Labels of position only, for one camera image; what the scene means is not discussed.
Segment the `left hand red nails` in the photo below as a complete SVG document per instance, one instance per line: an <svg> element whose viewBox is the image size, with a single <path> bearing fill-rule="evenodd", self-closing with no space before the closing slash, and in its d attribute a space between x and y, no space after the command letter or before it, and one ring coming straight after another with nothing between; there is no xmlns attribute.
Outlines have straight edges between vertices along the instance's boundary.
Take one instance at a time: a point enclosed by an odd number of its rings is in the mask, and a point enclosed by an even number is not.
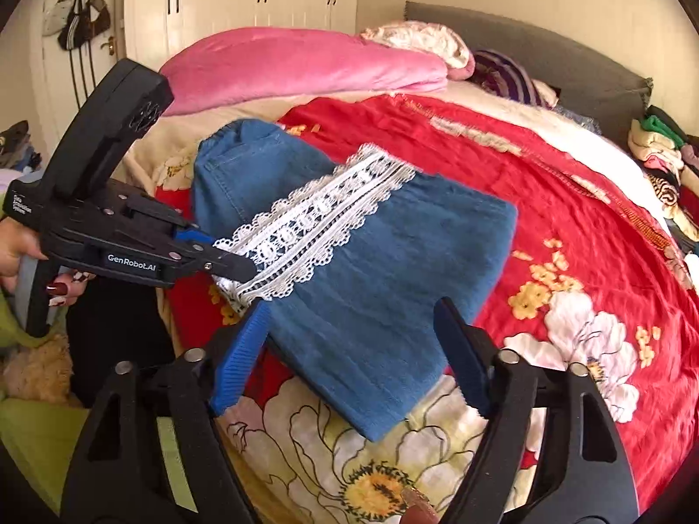
<svg viewBox="0 0 699 524"><path fill-rule="evenodd" d="M35 232L11 218L2 218L0 225L1 241L1 286L13 295L17 287L21 259L24 257L46 260L40 250L39 238ZM75 304L83 295L92 275L73 271L63 273L47 285L50 307L68 307Z"/></svg>

